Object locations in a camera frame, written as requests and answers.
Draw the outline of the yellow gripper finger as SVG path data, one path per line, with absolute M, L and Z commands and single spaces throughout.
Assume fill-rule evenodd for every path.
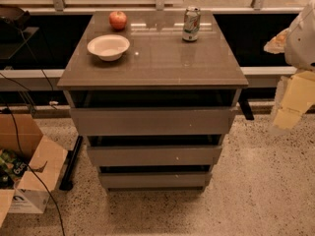
M 287 33 L 288 29 L 284 29 L 279 32 L 276 36 L 274 36 L 270 41 L 265 44 L 264 50 L 272 54 L 284 53 Z
M 281 77 L 272 110 L 272 125 L 280 130 L 292 129 L 315 104 L 315 74 L 299 72 Z

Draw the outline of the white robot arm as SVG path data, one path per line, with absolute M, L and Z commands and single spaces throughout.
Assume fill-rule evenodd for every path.
M 278 82 L 271 114 L 273 129 L 288 131 L 315 104 L 315 0 L 268 41 L 264 51 L 283 53 L 285 62 L 296 69 Z

